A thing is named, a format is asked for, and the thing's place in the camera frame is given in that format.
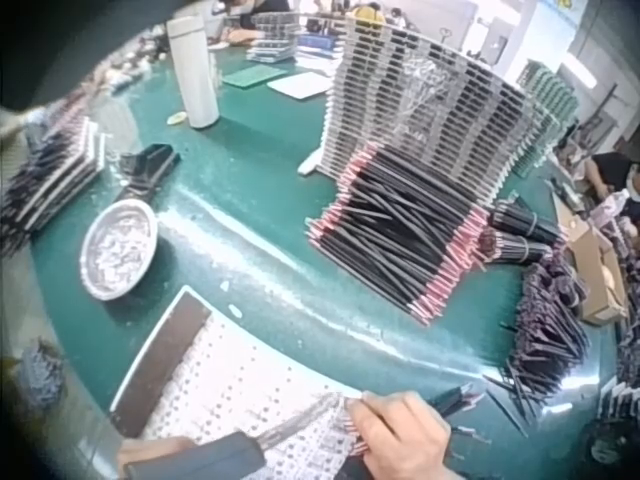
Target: stacked led strips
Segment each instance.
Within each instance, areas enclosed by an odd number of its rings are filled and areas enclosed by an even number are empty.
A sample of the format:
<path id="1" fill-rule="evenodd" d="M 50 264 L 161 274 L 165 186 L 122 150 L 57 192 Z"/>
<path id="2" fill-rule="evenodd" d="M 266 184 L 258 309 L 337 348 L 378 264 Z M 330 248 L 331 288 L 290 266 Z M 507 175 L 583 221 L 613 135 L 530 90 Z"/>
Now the stacked led strips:
<path id="1" fill-rule="evenodd" d="M 104 136 L 85 113 L 86 99 L 76 92 L 49 108 L 45 135 L 2 192 L 3 257 L 20 250 L 102 170 Z"/>
<path id="2" fill-rule="evenodd" d="M 491 202 L 543 120 L 533 100 L 414 32 L 345 20 L 321 170 L 338 178 L 369 140 L 400 149 Z"/>
<path id="3" fill-rule="evenodd" d="M 558 75 L 540 62 L 529 61 L 518 83 L 537 102 L 543 120 L 535 132 L 535 142 L 518 158 L 514 171 L 525 176 L 540 164 L 550 146 L 554 146 L 574 121 L 578 99 Z"/>
<path id="4" fill-rule="evenodd" d="M 464 187 L 378 143 L 352 157 L 338 188 L 310 223 L 311 243 L 429 325 L 478 260 L 488 213 Z"/>

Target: finger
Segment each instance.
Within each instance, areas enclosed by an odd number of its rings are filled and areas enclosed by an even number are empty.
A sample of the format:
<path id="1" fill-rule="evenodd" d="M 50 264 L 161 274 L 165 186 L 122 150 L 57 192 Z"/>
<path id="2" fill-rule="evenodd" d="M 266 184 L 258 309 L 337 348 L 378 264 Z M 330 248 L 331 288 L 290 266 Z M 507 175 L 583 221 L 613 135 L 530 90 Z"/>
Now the finger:
<path id="1" fill-rule="evenodd" d="M 382 467 L 380 466 L 380 463 L 378 462 L 378 459 L 375 456 L 375 454 L 371 452 L 367 452 L 363 455 L 362 460 L 364 461 L 364 464 L 367 466 L 367 469 L 369 470 L 369 473 L 371 473 L 371 476 L 373 478 L 375 479 L 385 478 L 384 472 L 382 471 Z"/>
<path id="2" fill-rule="evenodd" d="M 362 400 L 382 417 L 400 440 L 409 442 L 424 440 L 425 432 L 421 427 L 416 428 L 416 419 L 404 403 L 402 395 L 379 397 L 373 393 L 364 392 Z"/>
<path id="3" fill-rule="evenodd" d="M 348 409 L 358 433 L 372 452 L 388 455 L 400 446 L 389 427 L 364 402 L 351 402 Z"/>
<path id="4" fill-rule="evenodd" d="M 123 473 L 129 463 L 143 462 L 181 452 L 196 444 L 188 437 L 169 437 L 149 441 L 124 441 L 117 454 L 118 470 Z"/>
<path id="5" fill-rule="evenodd" d="M 449 441 L 451 426 L 419 394 L 406 392 L 402 395 L 402 401 L 426 432 L 435 435 L 438 440 Z"/>

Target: light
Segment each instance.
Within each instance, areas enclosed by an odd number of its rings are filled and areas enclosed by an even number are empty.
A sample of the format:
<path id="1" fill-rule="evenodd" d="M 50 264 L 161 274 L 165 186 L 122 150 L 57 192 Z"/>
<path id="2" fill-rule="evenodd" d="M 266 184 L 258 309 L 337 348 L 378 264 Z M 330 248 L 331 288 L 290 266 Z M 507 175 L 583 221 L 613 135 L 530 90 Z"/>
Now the light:
<path id="1" fill-rule="evenodd" d="M 562 63 L 576 76 L 578 80 L 584 83 L 589 90 L 598 84 L 596 77 L 594 77 L 587 67 L 585 67 L 580 60 L 574 57 L 573 54 L 567 53 Z"/>
<path id="2" fill-rule="evenodd" d="M 547 413 L 553 413 L 557 415 L 558 413 L 568 412 L 572 408 L 573 408 L 573 403 L 561 403 L 559 405 L 554 405 L 552 407 L 544 407 L 542 409 L 542 414 L 546 415 Z"/>

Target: green board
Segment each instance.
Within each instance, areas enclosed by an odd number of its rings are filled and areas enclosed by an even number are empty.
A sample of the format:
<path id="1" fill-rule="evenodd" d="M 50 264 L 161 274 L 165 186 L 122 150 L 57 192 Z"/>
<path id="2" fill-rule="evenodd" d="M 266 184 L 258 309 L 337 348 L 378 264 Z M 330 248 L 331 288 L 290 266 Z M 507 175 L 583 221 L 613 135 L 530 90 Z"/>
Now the green board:
<path id="1" fill-rule="evenodd" d="M 225 75 L 222 81 L 234 87 L 248 88 L 284 75 L 285 73 L 287 73 L 285 70 L 280 70 L 279 68 L 273 68 L 267 65 L 256 65 Z"/>

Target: bundle of black cables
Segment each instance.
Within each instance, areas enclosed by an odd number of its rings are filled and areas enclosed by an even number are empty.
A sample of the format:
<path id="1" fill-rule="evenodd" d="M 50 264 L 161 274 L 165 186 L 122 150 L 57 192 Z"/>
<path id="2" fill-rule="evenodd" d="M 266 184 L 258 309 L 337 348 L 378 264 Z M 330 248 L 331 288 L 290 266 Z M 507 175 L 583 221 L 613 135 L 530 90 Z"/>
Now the bundle of black cables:
<path id="1" fill-rule="evenodd" d="M 504 326 L 515 333 L 504 381 L 487 380 L 512 394 L 526 421 L 525 406 L 537 418 L 534 404 L 545 405 L 586 357 L 589 340 L 580 325 L 578 306 L 587 293 L 561 253 L 531 265 L 525 273 L 515 327 Z"/>
<path id="2" fill-rule="evenodd" d="M 420 322 L 442 314 L 476 258 L 487 212 L 465 188 L 387 145 L 368 144 L 310 223 L 311 243 Z"/>
<path id="3" fill-rule="evenodd" d="M 503 232 L 526 237 L 545 245 L 565 243 L 565 236 L 554 222 L 506 200 L 498 200 L 491 212 L 489 224 Z"/>
<path id="4" fill-rule="evenodd" d="M 480 236 L 480 252 L 488 263 L 530 265 L 553 255 L 553 249 L 544 243 L 524 237 L 485 228 Z"/>

